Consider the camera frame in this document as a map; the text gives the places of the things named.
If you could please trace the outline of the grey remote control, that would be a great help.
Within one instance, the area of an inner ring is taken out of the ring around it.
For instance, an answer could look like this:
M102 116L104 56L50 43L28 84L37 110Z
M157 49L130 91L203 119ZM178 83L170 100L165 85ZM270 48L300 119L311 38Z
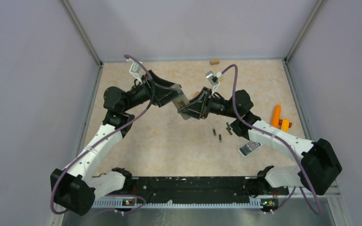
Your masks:
M189 104L189 100L183 93L180 84L173 84L171 86L171 88L176 89L181 92L181 95L172 101L177 110L179 110L179 109L183 108L185 105Z

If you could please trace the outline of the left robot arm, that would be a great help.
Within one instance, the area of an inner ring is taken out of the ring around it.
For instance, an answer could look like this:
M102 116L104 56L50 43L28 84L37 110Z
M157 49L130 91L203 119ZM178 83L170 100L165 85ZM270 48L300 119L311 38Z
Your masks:
M62 215L67 211L83 216L98 200L114 191L128 194L132 190L130 172L113 169L103 176L94 173L110 150L118 144L131 129L132 124L147 112L138 116L128 114L130 110L144 102L147 108L152 105L162 107L173 102L177 109L179 103L186 104L181 85L160 78L141 78L138 85L129 91L111 86L104 92L104 108L107 114L94 138L82 152L63 170L55 169L50 176L50 210Z

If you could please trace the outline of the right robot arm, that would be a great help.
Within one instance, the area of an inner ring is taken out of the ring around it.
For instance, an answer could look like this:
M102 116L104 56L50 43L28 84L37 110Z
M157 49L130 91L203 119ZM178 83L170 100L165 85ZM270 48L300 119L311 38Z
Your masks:
M181 115L205 119L209 114L234 118L230 127L234 134L268 146L296 162L296 166L268 166L258 173L263 177L257 187L270 194L277 187L296 186L324 195L342 171L342 166L329 141L311 141L286 133L251 112L254 106L245 90L237 90L229 100L215 97L207 87L178 110Z

